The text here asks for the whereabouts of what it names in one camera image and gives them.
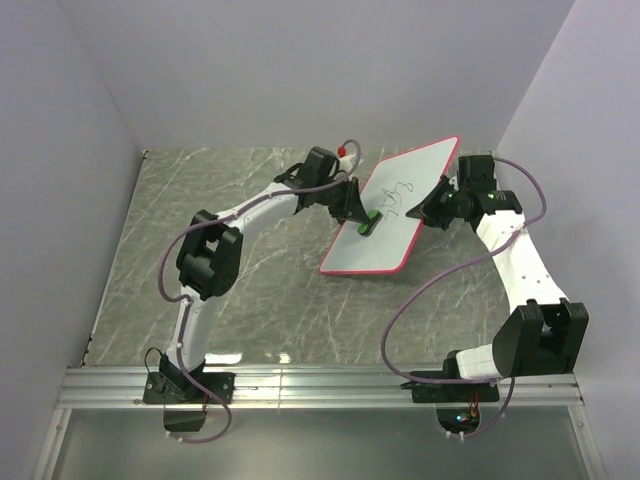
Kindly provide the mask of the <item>green whiteboard eraser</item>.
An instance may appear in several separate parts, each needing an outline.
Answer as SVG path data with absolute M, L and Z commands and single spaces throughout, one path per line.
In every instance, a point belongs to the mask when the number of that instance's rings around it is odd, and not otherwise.
M 379 210 L 370 210 L 367 213 L 367 221 L 358 226 L 357 233 L 364 237 L 370 236 L 382 219 L 383 214 Z

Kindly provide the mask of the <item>pink framed whiteboard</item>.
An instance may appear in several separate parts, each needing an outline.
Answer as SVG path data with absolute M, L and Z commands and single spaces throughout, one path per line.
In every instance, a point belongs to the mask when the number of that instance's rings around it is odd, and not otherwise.
M 319 266 L 323 275 L 391 274 L 401 270 L 422 228 L 407 216 L 436 187 L 459 145 L 451 136 L 378 162 L 361 190 L 366 211 L 381 214 L 365 236 L 346 222 Z

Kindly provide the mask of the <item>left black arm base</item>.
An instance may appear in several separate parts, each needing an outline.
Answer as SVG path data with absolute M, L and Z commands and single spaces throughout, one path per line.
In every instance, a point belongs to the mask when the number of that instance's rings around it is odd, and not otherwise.
M 236 379 L 232 372 L 206 372 L 201 363 L 190 375 L 205 388 L 202 390 L 155 347 L 147 350 L 144 366 L 147 378 L 142 404 L 164 408 L 163 426 L 170 435 L 198 433 L 209 406 L 231 404 Z

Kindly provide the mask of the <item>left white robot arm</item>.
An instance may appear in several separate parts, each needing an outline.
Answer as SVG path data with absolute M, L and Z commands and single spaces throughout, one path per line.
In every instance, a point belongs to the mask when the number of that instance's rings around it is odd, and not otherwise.
M 180 244 L 176 258 L 181 293 L 171 297 L 159 273 L 162 297 L 180 304 L 179 320 L 167 351 L 171 372 L 166 388 L 180 402 L 196 399 L 203 379 L 194 371 L 204 364 L 206 336 L 217 300 L 225 296 L 239 276 L 243 254 L 263 230 L 313 205 L 328 209 L 339 224 L 353 223 L 356 233 L 370 235 L 381 219 L 366 211 L 354 176 L 362 157 L 355 140 L 344 142 L 333 153 L 312 148 L 304 161 L 274 177 L 260 193 L 217 214 L 205 210 L 172 245 Z

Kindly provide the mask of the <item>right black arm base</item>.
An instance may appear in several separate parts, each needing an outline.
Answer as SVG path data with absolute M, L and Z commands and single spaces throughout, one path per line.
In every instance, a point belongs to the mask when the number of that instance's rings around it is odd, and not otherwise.
M 430 383 L 406 380 L 400 384 L 402 390 L 410 392 L 414 404 L 433 404 L 438 428 L 446 437 L 459 440 L 483 433 L 482 403 L 500 400 L 498 386 L 492 381 L 483 383 L 440 384 L 433 380 L 451 379 L 452 373 L 440 371 L 412 371 L 411 376 L 430 380 Z

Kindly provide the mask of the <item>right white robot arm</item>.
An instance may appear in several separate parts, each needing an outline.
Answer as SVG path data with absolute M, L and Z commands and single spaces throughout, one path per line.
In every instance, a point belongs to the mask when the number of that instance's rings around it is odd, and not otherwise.
M 498 159 L 462 156 L 457 179 L 442 176 L 434 189 L 407 212 L 431 228 L 445 230 L 455 219 L 467 222 L 486 247 L 509 303 L 510 315 L 493 340 L 455 351 L 443 364 L 441 386 L 455 400 L 477 383 L 502 378 L 569 374 L 589 322 L 581 302 L 572 302 L 547 271 L 528 228 L 533 220 L 510 190 L 495 178 Z

